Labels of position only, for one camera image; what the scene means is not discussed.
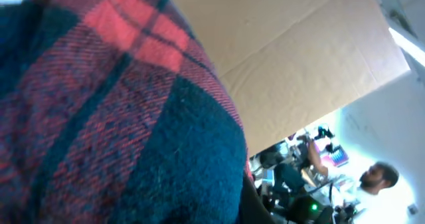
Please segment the man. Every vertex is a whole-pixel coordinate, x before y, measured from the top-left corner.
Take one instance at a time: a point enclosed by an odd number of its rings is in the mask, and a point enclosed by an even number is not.
[[[337,168],[327,167],[322,164],[320,155],[317,153],[315,143],[313,140],[305,138],[308,143],[308,158],[314,168],[320,174],[327,177],[329,180],[337,180],[344,176],[343,173]],[[373,205],[377,195],[383,189],[393,187],[398,181],[399,174],[397,170],[390,164],[384,162],[377,162],[371,166],[369,170],[365,171],[360,178],[360,185],[354,187],[353,192],[355,200],[359,201],[362,205],[370,207]]]

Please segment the box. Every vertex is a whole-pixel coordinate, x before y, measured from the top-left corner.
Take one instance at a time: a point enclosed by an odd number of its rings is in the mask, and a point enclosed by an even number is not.
[[[376,0],[174,0],[242,118],[250,155],[409,70]]]

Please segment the flannel shirt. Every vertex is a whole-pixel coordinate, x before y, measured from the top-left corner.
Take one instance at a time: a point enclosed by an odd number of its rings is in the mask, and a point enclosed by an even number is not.
[[[246,156],[170,0],[0,7],[2,223],[235,223]]]

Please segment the person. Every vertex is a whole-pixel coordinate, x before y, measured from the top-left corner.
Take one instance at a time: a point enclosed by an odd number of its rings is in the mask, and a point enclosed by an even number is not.
[[[318,173],[331,181],[347,177],[340,169],[326,166],[322,163],[314,140],[306,137],[302,139],[307,141],[308,158]],[[354,185],[351,195],[342,197],[344,203],[341,204],[340,202],[339,204],[346,205],[348,201],[359,202],[364,208],[371,208],[376,203],[378,194],[383,189],[394,187],[398,178],[399,173],[392,165],[385,162],[377,162],[362,174],[359,179],[359,185]]]

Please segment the electronic equipment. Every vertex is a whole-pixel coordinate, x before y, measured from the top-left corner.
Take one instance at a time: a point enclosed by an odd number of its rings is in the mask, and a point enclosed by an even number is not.
[[[336,150],[333,150],[333,152],[321,156],[321,159],[331,163],[335,167],[341,167],[349,161],[347,152],[341,146],[339,146]]]
[[[333,208],[323,205],[312,196],[305,195],[297,198],[286,213],[286,219],[295,223],[307,223],[313,221],[315,224],[328,224],[331,222]]]
[[[324,128],[323,126],[319,126],[317,128],[318,134],[314,137],[314,140],[319,140],[322,138],[334,138],[335,135],[329,130],[329,128]]]
[[[356,210],[356,204],[352,203],[346,207],[335,207],[336,214],[334,215],[335,224],[350,224],[354,217],[359,213]]]

